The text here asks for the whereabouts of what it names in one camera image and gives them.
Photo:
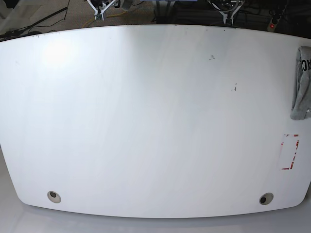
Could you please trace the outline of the red tape rectangle marker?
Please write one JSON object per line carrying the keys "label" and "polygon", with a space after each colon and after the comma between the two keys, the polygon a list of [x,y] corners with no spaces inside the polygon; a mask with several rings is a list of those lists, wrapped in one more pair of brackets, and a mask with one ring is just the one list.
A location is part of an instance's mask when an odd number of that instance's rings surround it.
{"label": "red tape rectangle marker", "polygon": [[283,136],[279,156],[280,170],[291,170],[293,168],[299,140],[299,134],[285,134]]}

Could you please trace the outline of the right table grommet hole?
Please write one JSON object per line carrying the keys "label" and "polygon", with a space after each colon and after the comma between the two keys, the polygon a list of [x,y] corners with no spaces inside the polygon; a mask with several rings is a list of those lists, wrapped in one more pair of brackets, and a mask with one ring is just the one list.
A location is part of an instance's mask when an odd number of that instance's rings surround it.
{"label": "right table grommet hole", "polygon": [[272,202],[273,199],[274,199],[273,193],[265,193],[260,197],[259,203],[261,205],[268,205]]}

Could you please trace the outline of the table grommet hole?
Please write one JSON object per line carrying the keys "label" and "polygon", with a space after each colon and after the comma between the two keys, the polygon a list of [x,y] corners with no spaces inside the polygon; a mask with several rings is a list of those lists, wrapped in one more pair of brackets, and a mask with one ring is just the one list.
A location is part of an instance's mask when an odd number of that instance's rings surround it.
{"label": "table grommet hole", "polygon": [[47,197],[53,203],[60,203],[61,202],[61,197],[56,192],[49,191],[47,193]]}
{"label": "table grommet hole", "polygon": [[260,197],[259,203],[261,205],[268,205],[272,202],[273,199],[274,199],[273,193],[265,193]]}

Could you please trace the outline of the left table grommet hole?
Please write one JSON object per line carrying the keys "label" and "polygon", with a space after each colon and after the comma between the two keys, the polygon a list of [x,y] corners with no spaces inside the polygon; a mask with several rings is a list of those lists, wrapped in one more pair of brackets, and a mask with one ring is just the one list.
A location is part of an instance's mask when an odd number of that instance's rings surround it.
{"label": "left table grommet hole", "polygon": [[47,193],[47,197],[53,203],[60,203],[61,202],[61,197],[56,192],[49,191]]}

